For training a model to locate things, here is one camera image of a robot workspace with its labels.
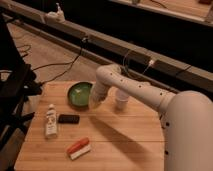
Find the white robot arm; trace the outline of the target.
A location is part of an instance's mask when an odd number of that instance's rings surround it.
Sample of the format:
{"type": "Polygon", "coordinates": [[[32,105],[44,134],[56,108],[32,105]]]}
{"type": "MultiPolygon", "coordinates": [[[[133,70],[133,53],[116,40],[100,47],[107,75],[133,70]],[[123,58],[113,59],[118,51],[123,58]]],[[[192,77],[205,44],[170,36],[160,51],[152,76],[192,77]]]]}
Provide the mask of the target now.
{"type": "Polygon", "coordinates": [[[158,113],[163,129],[164,171],[213,171],[213,101],[197,91],[177,94],[121,74],[116,64],[96,70],[89,106],[104,101],[116,87],[158,113]]]}

